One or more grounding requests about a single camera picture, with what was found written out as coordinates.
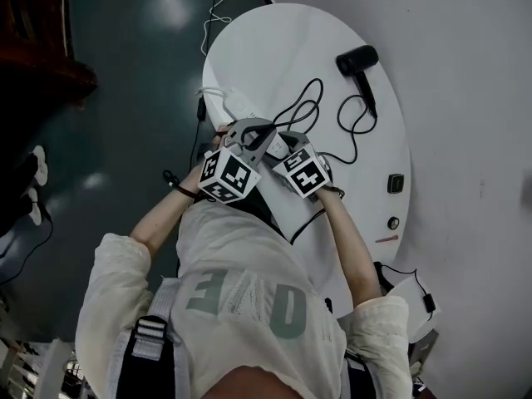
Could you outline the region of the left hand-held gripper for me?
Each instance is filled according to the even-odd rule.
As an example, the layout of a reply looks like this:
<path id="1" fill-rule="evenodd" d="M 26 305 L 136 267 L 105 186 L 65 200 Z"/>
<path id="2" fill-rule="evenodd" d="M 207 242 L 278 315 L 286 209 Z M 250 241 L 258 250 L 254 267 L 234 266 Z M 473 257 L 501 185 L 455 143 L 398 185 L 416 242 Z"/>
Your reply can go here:
<path id="1" fill-rule="evenodd" d="M 264 118 L 232 123 L 224 147 L 212 145 L 204 153 L 199 189 L 223 204 L 246 198 L 261 180 L 259 162 L 276 134 L 273 122 Z"/>

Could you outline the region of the person's left hand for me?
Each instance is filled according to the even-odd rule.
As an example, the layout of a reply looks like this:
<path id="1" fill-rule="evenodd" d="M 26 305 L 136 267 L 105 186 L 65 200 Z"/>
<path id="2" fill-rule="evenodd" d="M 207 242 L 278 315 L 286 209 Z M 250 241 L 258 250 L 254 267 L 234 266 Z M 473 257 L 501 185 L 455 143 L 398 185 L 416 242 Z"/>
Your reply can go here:
<path id="1" fill-rule="evenodd" d="M 224 147 L 225 137 L 227 136 L 230 129 L 231 129 L 231 126 L 227 126 L 227 125 L 218 126 L 215 136 L 213 137 L 213 140 L 212 140 L 212 144 L 216 149 L 219 149 L 220 147 Z"/>

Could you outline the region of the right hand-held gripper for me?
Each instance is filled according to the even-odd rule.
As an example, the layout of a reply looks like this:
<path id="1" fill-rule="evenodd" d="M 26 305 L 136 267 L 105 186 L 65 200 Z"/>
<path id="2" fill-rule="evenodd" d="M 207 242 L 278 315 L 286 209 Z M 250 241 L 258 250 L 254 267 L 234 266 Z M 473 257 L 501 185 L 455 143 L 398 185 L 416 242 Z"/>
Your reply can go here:
<path id="1" fill-rule="evenodd" d="M 294 193 L 307 198 L 331 182 L 327 164 L 315 151 L 306 134 L 297 131 L 278 133 L 283 159 L 273 166 L 273 172 Z"/>

